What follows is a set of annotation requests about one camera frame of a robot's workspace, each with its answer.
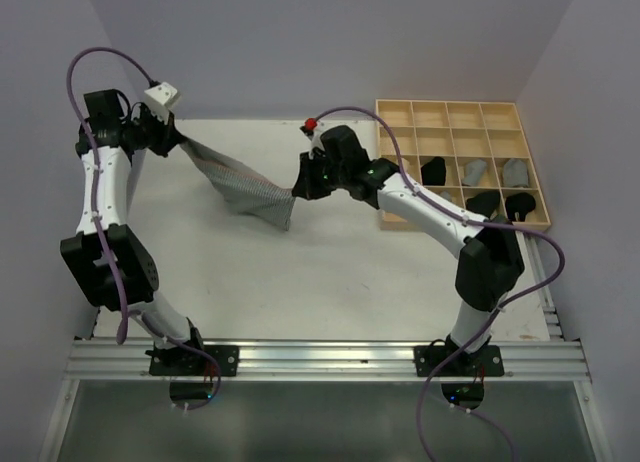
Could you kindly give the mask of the grey striped underwear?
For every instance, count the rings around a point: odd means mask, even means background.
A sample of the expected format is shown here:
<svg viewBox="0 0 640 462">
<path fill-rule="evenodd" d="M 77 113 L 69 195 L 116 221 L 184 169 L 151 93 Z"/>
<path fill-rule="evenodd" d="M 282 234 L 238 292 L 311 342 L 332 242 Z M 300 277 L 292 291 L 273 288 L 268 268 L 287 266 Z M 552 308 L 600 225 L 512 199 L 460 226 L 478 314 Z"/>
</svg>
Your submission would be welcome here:
<svg viewBox="0 0 640 462">
<path fill-rule="evenodd" d="M 232 213 L 255 216 L 279 230 L 289 230 L 295 204 L 290 188 L 278 186 L 242 162 L 193 139 L 187 138 L 181 148 Z"/>
</svg>

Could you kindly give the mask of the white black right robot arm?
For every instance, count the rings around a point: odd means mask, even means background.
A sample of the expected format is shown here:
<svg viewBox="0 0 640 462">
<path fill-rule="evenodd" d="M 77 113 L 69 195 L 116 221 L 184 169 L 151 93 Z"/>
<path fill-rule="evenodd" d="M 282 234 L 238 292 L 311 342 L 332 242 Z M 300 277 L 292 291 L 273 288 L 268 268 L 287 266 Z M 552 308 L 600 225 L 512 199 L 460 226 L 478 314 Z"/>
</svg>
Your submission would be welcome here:
<svg viewBox="0 0 640 462">
<path fill-rule="evenodd" d="M 461 375 L 476 368 L 490 338 L 490 316 L 524 272 L 513 226 L 503 217 L 489 220 L 428 191 L 388 159 L 362 155 L 339 161 L 316 149 L 302 153 L 299 162 L 295 197 L 317 200 L 343 189 L 357 201 L 406 220 L 451 253 L 457 260 L 455 290 L 461 305 L 445 361 Z"/>
</svg>

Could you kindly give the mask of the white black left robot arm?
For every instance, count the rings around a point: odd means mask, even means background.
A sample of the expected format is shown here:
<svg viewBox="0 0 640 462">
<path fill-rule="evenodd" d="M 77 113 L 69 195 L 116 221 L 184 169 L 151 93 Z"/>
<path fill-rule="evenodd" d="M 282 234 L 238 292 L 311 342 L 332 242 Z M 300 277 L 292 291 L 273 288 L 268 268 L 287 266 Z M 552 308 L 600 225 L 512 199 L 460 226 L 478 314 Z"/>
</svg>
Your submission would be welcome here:
<svg viewBox="0 0 640 462">
<path fill-rule="evenodd" d="M 179 97 L 167 82 L 152 84 L 137 108 L 117 89 L 85 94 L 88 116 L 75 146 L 84 169 L 83 208 L 60 253 L 87 301 L 120 315 L 117 342 L 135 321 L 153 337 L 158 356 L 175 348 L 173 363 L 193 375 L 207 365 L 208 351 L 193 323 L 160 294 L 154 259 L 128 224 L 134 157 L 147 151 L 165 157 L 185 140 L 172 112 Z"/>
</svg>

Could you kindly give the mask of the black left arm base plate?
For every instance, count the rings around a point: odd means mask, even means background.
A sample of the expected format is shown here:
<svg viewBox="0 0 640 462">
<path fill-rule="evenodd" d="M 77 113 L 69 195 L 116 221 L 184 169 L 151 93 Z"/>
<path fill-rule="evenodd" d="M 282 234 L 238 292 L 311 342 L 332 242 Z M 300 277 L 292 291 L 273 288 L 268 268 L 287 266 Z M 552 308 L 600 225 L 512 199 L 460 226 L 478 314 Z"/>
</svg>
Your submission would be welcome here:
<svg viewBox="0 0 640 462">
<path fill-rule="evenodd" d="M 208 357 L 197 355 L 178 347 L 160 350 L 153 348 L 145 354 L 151 358 L 149 374 L 152 376 L 189 377 L 204 376 L 215 369 L 210 362 L 213 358 L 222 377 L 234 377 L 240 360 L 240 348 L 236 345 L 205 345 Z"/>
</svg>

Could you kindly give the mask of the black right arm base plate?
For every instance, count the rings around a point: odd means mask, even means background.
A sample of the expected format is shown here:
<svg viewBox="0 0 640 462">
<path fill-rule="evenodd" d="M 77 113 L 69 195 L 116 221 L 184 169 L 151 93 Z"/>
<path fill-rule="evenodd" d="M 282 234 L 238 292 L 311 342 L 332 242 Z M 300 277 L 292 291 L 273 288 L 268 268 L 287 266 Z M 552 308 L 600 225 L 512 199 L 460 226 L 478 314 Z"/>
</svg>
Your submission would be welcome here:
<svg viewBox="0 0 640 462">
<path fill-rule="evenodd" d="M 433 370 L 453 353 L 445 345 L 417 345 L 413 347 L 413 362 L 418 377 L 428 377 Z M 500 348 L 488 345 L 479 351 L 463 352 L 447 362 L 437 373 L 441 377 L 502 377 L 505 375 Z"/>
</svg>

